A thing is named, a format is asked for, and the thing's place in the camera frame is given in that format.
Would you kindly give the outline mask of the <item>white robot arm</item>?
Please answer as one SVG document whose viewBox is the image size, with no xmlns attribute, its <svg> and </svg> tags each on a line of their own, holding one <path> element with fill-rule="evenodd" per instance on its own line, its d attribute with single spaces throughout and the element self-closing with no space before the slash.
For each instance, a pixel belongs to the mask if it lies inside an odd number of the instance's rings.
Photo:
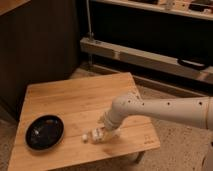
<svg viewBox="0 0 213 171">
<path fill-rule="evenodd" d="M 108 131 L 131 115 L 143 115 L 213 131 L 213 97 L 142 99 L 133 92 L 116 97 L 101 117 Z"/>
</svg>

